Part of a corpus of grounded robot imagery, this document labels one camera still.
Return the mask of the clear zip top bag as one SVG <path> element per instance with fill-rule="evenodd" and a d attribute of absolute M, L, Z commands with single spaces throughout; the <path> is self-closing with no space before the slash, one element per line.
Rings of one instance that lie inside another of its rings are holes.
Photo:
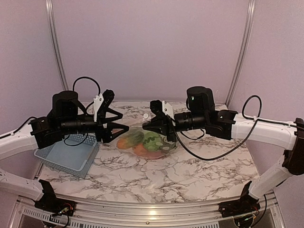
<path fill-rule="evenodd" d="M 128 121 L 128 132 L 115 140 L 117 149 L 148 160 L 159 159 L 174 152 L 178 148 L 176 142 L 168 142 L 165 136 L 142 128 L 142 124 L 149 120 L 151 115 L 144 113 L 139 119 Z"/>

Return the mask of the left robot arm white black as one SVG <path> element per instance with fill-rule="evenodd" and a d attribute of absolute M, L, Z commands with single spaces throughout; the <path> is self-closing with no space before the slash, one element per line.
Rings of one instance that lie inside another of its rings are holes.
<path fill-rule="evenodd" d="M 112 90 L 96 95 L 93 114 L 88 114 L 77 92 L 68 90 L 53 95 L 53 106 L 47 116 L 30 117 L 21 127 L 1 135 L 0 158 L 43 149 L 72 134 L 93 133 L 98 142 L 111 142 L 129 130 L 128 126 L 116 123 L 123 114 L 109 107 L 113 99 Z"/>

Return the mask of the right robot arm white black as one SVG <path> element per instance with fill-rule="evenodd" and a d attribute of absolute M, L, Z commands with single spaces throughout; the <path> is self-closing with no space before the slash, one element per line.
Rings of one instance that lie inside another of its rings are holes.
<path fill-rule="evenodd" d="M 250 181 L 243 188 L 235 208 L 245 213 L 265 193 L 277 187 L 288 178 L 304 173 L 304 121 L 279 122 L 246 116 L 231 110 L 215 109 L 213 92 L 210 88 L 194 86 L 187 89 L 188 112 L 174 113 L 173 107 L 165 101 L 150 102 L 155 115 L 142 124 L 143 129 L 166 136 L 169 142 L 180 142 L 178 134 L 183 131 L 202 129 L 206 134 L 220 139 L 239 139 L 267 143 L 284 148 L 277 163 L 259 178 Z"/>

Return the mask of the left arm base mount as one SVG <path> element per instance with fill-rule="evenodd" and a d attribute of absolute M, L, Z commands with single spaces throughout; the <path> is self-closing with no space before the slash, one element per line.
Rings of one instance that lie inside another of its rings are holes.
<path fill-rule="evenodd" d="M 67 215 L 72 217 L 75 211 L 76 203 L 72 200 L 58 198 L 51 186 L 46 180 L 39 180 L 42 185 L 42 197 L 35 201 L 35 207 L 48 212 L 53 216 Z"/>

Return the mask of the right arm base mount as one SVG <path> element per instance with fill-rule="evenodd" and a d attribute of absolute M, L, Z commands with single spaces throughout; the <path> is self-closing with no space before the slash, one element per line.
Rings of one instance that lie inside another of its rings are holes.
<path fill-rule="evenodd" d="M 249 181 L 243 187 L 239 199 L 219 203 L 218 210 L 223 218 L 260 210 L 261 207 L 258 200 L 249 195 L 249 187 L 251 183 L 252 181 Z"/>

